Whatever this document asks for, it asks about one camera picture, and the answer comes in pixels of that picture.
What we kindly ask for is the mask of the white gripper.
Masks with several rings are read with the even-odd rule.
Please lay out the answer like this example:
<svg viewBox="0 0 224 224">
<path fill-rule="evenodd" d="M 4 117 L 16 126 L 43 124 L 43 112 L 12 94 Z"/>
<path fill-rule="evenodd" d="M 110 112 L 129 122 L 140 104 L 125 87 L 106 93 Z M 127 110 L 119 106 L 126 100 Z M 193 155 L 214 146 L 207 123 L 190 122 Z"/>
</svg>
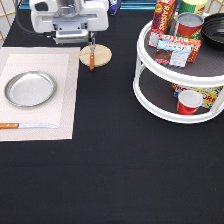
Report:
<svg viewBox="0 0 224 224">
<path fill-rule="evenodd" d="M 109 27 L 108 0 L 29 0 L 29 6 L 34 31 L 57 44 L 88 42 Z"/>
</svg>

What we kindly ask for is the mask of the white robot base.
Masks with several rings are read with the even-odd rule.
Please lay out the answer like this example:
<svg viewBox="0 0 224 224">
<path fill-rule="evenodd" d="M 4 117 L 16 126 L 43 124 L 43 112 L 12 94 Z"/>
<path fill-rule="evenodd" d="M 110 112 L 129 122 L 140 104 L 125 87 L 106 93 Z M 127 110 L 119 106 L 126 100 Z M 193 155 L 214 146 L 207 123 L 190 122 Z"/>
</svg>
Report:
<svg viewBox="0 0 224 224">
<path fill-rule="evenodd" d="M 121 7 L 121 0 L 109 0 L 109 14 L 114 16 Z"/>
</svg>

